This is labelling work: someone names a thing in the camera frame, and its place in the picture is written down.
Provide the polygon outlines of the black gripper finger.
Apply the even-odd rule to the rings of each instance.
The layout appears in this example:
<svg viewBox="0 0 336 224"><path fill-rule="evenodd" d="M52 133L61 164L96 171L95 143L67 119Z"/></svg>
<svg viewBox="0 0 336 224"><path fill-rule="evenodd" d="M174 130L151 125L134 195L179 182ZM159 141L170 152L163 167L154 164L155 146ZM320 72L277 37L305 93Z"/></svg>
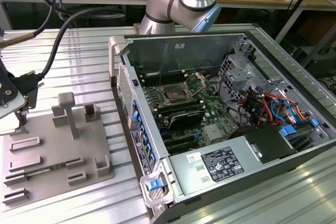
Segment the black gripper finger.
<svg viewBox="0 0 336 224"><path fill-rule="evenodd" d="M32 110L36 107L37 103L37 94L38 88L28 92L26 95L22 95L18 91L18 97L20 101L20 107L15 110L16 118L19 121L18 129L23 129L24 126L27 124L27 114L29 110Z"/></svg>

